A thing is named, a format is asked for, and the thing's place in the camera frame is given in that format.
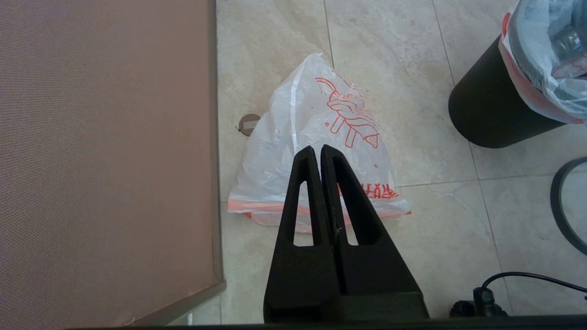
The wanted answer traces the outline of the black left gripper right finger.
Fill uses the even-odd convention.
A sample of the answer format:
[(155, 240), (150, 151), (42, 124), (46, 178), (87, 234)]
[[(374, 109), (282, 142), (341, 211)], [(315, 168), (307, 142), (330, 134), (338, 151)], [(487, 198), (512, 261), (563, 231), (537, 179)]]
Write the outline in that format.
[(422, 295), (343, 153), (321, 148), (321, 183), (344, 295)]

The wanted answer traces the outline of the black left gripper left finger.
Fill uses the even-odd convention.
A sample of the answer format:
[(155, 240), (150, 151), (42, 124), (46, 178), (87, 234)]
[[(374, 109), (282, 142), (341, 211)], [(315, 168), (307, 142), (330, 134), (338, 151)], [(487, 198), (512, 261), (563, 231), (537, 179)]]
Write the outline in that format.
[[(294, 243), (300, 189), (306, 184), (312, 246)], [(292, 163), (281, 222), (263, 301), (266, 323), (306, 323), (322, 320), (321, 305), (340, 293), (329, 219), (317, 159), (311, 146)]]

